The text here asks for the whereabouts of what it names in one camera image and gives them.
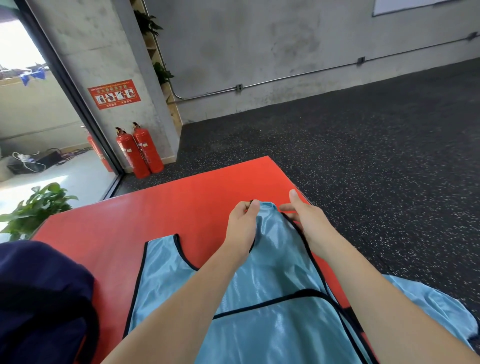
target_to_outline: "black rubber floor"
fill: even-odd
[[[480,317],[480,59],[185,125],[118,194],[265,155],[382,273]]]

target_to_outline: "black door frame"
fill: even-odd
[[[71,102],[82,123],[85,125],[85,128],[92,136],[94,142],[103,149],[105,158],[117,175],[103,196],[103,199],[109,198],[113,195],[120,180],[125,175],[120,161],[98,126],[98,123],[96,122],[92,112],[85,103],[85,100],[70,77],[67,69],[63,65],[63,62],[59,58],[53,45],[50,43],[41,25],[38,23],[35,15],[32,12],[32,9],[27,4],[26,0],[14,0],[14,2],[19,10],[17,13],[18,18],[24,25],[43,59],[45,62],[47,62],[51,72],[53,73],[57,82],[60,84],[60,87],[67,96],[68,100]]]

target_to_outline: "concrete wall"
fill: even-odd
[[[174,161],[179,137],[167,105],[152,101],[156,95],[150,94],[145,83],[148,75],[137,63],[137,57],[148,57],[147,50],[143,46],[136,50],[143,53],[134,55],[116,9],[119,3],[126,8],[129,0],[28,3],[124,167],[128,164],[115,141],[114,127],[131,131],[133,121],[148,128],[162,158]],[[123,16],[123,21],[136,22],[133,13]],[[138,27],[133,31],[141,38]],[[87,89],[127,79],[133,80],[142,101],[98,110]]]
[[[86,143],[82,122],[53,77],[0,81],[0,146],[3,155],[35,153]]]
[[[175,92],[191,97],[380,57],[480,31],[480,1],[372,17],[374,0],[145,0]],[[179,104],[200,121],[480,56],[480,39]]]

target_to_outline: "red sign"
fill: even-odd
[[[88,91],[100,110],[141,101],[132,80],[91,87]]]

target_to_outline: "metal conduit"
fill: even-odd
[[[145,11],[146,11],[147,15],[150,15],[150,14],[148,13],[148,9],[147,9],[147,6],[146,6],[144,0],[142,0],[142,4],[143,4],[143,6],[144,6],[144,8],[145,8]],[[269,83],[271,83],[271,82],[286,80],[286,79],[288,79],[288,78],[305,76],[305,75],[307,75],[307,74],[318,73],[318,72],[323,72],[323,71],[328,71],[328,70],[334,70],[334,69],[336,69],[336,68],[342,68],[342,67],[353,66],[353,65],[361,66],[363,63],[366,63],[366,62],[381,60],[381,59],[383,59],[383,58],[398,56],[398,55],[400,55],[400,54],[411,53],[411,52],[415,52],[415,51],[417,51],[417,50],[422,50],[422,49],[428,49],[428,48],[443,46],[443,45],[446,45],[446,44],[461,42],[461,41],[465,41],[465,40],[470,42],[470,41],[474,40],[474,39],[477,38],[477,37],[480,37],[480,35],[478,34],[478,32],[472,32],[472,33],[470,33],[470,34],[469,34],[468,36],[466,36],[466,37],[463,37],[463,38],[460,38],[460,39],[455,39],[455,40],[450,40],[450,41],[448,41],[448,42],[437,43],[437,44],[432,44],[431,46],[425,46],[425,47],[420,47],[420,48],[415,48],[415,49],[404,50],[404,51],[402,51],[402,52],[391,53],[391,54],[387,54],[387,55],[379,56],[379,57],[374,57],[374,58],[368,58],[368,59],[367,59],[366,57],[361,57],[361,58],[358,58],[357,61],[352,62],[352,63],[345,63],[345,64],[341,64],[341,65],[339,65],[339,66],[327,67],[327,68],[322,68],[322,69],[319,69],[319,70],[313,70],[313,71],[308,71],[308,72],[303,72],[303,73],[292,74],[292,75],[290,75],[290,76],[274,78],[273,80],[268,80],[268,81],[258,82],[258,83],[256,83],[256,84],[252,84],[252,85],[242,86],[241,89],[249,88],[249,87],[255,87],[255,86],[264,85],[264,84],[269,84]],[[160,50],[160,46],[158,45],[158,41],[157,41],[157,39],[156,39],[156,36],[154,36],[154,40],[155,40],[155,45],[156,45],[156,47],[157,47],[157,49],[158,49],[158,53],[159,53],[159,55],[160,55],[160,59],[161,59],[161,61],[162,61],[162,63],[163,63],[163,66],[164,66],[165,69],[167,69],[167,67],[166,67],[166,65],[165,65],[165,61],[164,61],[163,56],[162,56],[162,52],[161,52],[161,50]],[[173,96],[176,97],[177,99],[179,99],[179,100],[176,100],[176,101],[174,101],[174,102],[169,102],[169,104],[178,104],[178,103],[185,102],[185,101],[195,100],[195,99],[197,99],[197,98],[202,98],[202,97],[207,97],[207,96],[213,96],[213,95],[223,94],[223,93],[225,93],[225,92],[237,91],[237,90],[238,90],[238,87],[237,87],[237,85],[236,85],[236,86],[233,86],[233,87],[224,88],[224,89],[222,89],[222,90],[218,90],[218,91],[214,91],[214,92],[209,92],[209,93],[206,93],[206,94],[197,95],[197,96],[193,96],[193,97],[180,97],[180,96],[178,96],[178,95],[175,93],[175,90],[173,89],[172,82],[171,82],[170,80],[168,80],[168,83],[170,84],[170,87],[172,88],[172,94],[173,94]]]

